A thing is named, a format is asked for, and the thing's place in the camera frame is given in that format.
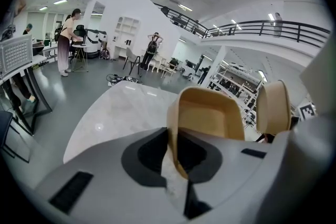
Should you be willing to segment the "round white side table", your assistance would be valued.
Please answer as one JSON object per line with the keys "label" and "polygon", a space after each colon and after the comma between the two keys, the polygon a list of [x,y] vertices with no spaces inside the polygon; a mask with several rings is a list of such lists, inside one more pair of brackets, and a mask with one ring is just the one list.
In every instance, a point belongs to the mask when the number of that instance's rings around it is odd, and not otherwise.
{"label": "round white side table", "polygon": [[84,44],[73,45],[75,48],[74,59],[72,60],[72,72],[88,72],[87,46]]}

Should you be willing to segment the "grey marble table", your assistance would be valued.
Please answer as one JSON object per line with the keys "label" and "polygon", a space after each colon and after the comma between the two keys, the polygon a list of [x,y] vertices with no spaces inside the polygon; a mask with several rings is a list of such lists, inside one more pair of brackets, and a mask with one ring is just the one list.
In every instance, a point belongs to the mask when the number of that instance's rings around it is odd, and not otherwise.
{"label": "grey marble table", "polygon": [[168,107],[177,94],[122,81],[103,93],[73,131],[63,162],[99,143],[166,126]]}

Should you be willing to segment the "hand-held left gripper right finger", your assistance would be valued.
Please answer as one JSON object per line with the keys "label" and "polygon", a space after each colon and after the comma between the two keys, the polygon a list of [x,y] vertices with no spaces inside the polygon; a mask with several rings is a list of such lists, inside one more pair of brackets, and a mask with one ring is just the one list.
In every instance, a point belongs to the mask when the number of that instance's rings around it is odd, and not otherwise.
{"label": "hand-held left gripper right finger", "polygon": [[282,132],[271,144],[226,139],[182,129],[178,141],[201,148],[190,170],[186,217],[178,224],[262,224],[264,200],[278,174],[288,144]]}

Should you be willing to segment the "white perforated appliance box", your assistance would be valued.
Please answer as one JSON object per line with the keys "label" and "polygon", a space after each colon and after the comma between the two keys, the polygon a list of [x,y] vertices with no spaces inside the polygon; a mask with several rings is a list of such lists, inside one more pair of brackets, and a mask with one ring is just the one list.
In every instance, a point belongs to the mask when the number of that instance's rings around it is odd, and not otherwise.
{"label": "white perforated appliance box", "polygon": [[0,74],[5,76],[19,67],[32,62],[31,35],[21,35],[0,42]]}

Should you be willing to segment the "black balcony railing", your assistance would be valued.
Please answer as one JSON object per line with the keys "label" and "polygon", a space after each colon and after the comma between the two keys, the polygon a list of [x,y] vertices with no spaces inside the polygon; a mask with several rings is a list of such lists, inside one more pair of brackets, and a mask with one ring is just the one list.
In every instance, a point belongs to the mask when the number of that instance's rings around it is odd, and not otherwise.
{"label": "black balcony railing", "polygon": [[[239,23],[234,22],[222,26],[215,25],[212,28],[207,28],[196,20],[193,20],[178,11],[160,4],[155,4],[155,6],[160,9],[160,11],[162,11],[175,26],[188,31],[201,39],[235,35],[276,37],[274,35],[274,21],[252,20]],[[330,33],[330,30],[322,27],[285,20],[282,21],[280,38],[321,48],[329,38]]]}

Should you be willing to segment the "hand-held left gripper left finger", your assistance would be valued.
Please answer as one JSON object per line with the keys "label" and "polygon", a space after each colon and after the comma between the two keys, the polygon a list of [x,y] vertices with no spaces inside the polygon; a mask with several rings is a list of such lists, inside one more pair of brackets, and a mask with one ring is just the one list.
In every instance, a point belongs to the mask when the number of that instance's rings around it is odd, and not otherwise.
{"label": "hand-held left gripper left finger", "polygon": [[166,128],[94,145],[50,172],[36,187],[38,207],[61,224],[181,224],[166,180],[144,166],[141,146]]}

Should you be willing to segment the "grey chair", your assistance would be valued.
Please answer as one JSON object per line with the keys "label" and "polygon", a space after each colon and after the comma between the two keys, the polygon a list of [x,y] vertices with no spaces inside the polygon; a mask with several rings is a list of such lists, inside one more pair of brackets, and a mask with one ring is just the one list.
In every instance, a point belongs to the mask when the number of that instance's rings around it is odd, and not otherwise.
{"label": "grey chair", "polygon": [[136,56],[132,50],[130,48],[126,49],[126,59],[124,62],[124,66],[123,69],[125,69],[127,63],[130,64],[130,71],[129,71],[129,75],[132,73],[132,70],[135,66],[138,67],[138,74],[140,72],[140,56]]}

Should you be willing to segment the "white ornate table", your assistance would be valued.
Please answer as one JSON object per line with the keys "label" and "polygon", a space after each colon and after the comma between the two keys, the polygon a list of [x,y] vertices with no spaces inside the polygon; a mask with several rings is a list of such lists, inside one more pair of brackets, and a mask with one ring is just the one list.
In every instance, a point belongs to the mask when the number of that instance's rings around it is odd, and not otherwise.
{"label": "white ornate table", "polygon": [[157,73],[164,70],[166,67],[166,59],[161,56],[155,56],[151,59],[151,61],[148,64],[147,70],[151,69],[151,72],[156,70]]}

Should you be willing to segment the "black office chair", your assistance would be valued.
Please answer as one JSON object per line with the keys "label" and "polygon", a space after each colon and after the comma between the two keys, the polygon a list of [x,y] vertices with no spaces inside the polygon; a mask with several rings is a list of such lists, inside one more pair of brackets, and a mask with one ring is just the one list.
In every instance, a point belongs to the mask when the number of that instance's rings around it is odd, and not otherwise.
{"label": "black office chair", "polygon": [[80,41],[78,41],[78,40],[73,40],[73,41],[72,41],[72,44],[73,44],[73,45],[82,45],[83,42],[85,41],[85,36],[86,36],[86,31],[85,31],[85,27],[84,27],[84,25],[77,25],[77,26],[76,26],[76,29],[73,31],[73,33],[74,33],[76,36],[80,37],[81,40],[80,40]]}

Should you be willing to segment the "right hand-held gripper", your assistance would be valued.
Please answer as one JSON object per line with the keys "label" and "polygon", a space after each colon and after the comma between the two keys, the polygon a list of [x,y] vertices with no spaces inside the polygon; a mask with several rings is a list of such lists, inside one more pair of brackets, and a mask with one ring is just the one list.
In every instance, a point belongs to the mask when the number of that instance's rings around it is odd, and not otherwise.
{"label": "right hand-held gripper", "polygon": [[313,103],[308,102],[298,106],[300,121],[305,121],[316,116],[316,107]]}

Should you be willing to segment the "white shelf cabinet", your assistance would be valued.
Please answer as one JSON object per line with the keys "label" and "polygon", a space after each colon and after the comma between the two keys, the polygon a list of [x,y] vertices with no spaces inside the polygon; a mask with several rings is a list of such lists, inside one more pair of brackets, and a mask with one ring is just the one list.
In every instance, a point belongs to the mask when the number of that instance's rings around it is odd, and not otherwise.
{"label": "white shelf cabinet", "polygon": [[111,58],[126,58],[127,50],[133,47],[140,27],[140,21],[131,17],[120,16],[112,35],[113,53]]}

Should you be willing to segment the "white wheeled robot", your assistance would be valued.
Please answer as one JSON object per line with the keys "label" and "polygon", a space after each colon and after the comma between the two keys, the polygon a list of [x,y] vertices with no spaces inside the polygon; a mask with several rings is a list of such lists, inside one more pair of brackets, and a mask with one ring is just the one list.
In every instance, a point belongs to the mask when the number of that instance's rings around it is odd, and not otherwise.
{"label": "white wheeled robot", "polygon": [[102,43],[107,41],[107,33],[103,30],[86,29],[85,44],[88,59],[100,56]]}

